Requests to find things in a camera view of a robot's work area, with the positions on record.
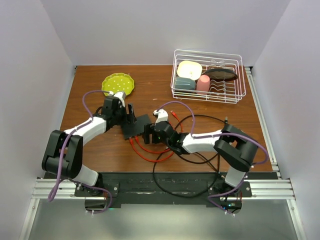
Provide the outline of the black network switch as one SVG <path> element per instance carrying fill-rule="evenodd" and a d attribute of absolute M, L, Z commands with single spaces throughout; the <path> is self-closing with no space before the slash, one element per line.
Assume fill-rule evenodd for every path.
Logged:
<path fill-rule="evenodd" d="M 145 125 L 150 124 L 151 120 L 147 114 L 136 117 L 133 123 L 126 123 L 121 126 L 122 135 L 125 140 L 141 136 L 144 133 Z"/>

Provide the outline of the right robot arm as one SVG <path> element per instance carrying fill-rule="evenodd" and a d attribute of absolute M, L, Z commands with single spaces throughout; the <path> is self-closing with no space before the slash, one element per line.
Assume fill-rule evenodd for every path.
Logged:
<path fill-rule="evenodd" d="M 144 126 L 145 144 L 163 143 L 176 155 L 199 152 L 215 152 L 228 164 L 229 170 L 223 183 L 223 192 L 230 197 L 240 190 L 240 183 L 254 164 L 259 143 L 230 124 L 214 132 L 192 134 L 177 132 L 168 121 L 149 123 Z"/>

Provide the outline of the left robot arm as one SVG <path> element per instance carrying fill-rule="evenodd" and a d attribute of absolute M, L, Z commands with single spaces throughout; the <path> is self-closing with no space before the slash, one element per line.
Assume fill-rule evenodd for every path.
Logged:
<path fill-rule="evenodd" d="M 99 196 L 104 184 L 99 181 L 98 172 L 83 164 L 83 147 L 114 126 L 125 126 L 136 121 L 133 104 L 126 105 L 123 98 L 108 96 L 100 113 L 96 112 L 87 121 L 71 129 L 51 132 L 41 164 L 44 171 L 56 175 L 56 183 L 48 200 L 53 201 L 63 179 L 80 183 L 92 196 Z"/>

